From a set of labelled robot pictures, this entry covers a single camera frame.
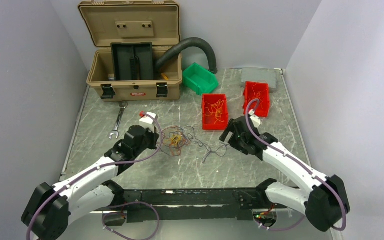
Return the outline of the green plastic bin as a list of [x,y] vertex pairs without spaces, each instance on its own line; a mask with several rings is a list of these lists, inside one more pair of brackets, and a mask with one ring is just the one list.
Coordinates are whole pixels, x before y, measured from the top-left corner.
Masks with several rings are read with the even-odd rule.
[[216,76],[197,63],[182,72],[182,83],[199,96],[210,94],[219,86]]

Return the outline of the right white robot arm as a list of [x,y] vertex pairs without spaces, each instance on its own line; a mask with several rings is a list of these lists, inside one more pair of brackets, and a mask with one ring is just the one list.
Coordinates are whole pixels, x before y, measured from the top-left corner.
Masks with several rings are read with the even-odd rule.
[[296,184],[289,187],[269,178],[255,188],[256,203],[262,208],[280,204],[293,209],[321,232],[344,230],[351,210],[344,181],[310,167],[272,134],[259,133],[256,125],[250,116],[230,119],[219,139],[245,155],[270,164]]

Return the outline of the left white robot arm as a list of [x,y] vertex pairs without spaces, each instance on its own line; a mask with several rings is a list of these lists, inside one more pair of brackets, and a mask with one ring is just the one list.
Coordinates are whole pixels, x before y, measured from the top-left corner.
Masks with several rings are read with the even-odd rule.
[[123,188],[113,182],[136,163],[159,152],[162,133],[155,122],[133,125],[98,161],[64,181],[38,185],[21,215],[27,240],[56,240],[70,224],[100,208],[119,209]]

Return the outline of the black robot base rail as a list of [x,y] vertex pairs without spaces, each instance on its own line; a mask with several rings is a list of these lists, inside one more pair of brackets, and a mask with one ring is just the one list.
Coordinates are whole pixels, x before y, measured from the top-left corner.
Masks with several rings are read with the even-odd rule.
[[105,211],[126,214],[128,223],[155,220],[236,219],[251,221],[254,217],[272,218],[275,210],[284,209],[272,203],[256,188],[198,189],[126,189],[119,192]]

